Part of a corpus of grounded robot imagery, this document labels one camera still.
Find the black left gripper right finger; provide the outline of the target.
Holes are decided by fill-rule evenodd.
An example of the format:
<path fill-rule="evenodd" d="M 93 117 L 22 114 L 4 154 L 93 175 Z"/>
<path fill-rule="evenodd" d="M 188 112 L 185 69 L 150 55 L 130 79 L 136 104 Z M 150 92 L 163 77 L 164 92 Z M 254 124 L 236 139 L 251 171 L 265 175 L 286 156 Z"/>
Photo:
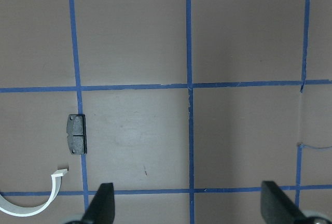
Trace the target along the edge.
<path fill-rule="evenodd" d="M 274 181 L 262 181 L 260 213 L 267 224 L 311 223 Z"/>

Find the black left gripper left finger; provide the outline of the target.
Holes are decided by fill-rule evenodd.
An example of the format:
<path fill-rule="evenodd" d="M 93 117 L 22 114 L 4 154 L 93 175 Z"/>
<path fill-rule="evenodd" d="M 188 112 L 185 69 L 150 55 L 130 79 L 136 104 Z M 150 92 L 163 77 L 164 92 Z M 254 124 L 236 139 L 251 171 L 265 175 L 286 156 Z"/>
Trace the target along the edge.
<path fill-rule="evenodd" d="M 81 223 L 108 223 L 115 219 L 115 197 L 113 183 L 103 183 L 99 186 L 88 209 L 80 220 Z"/>

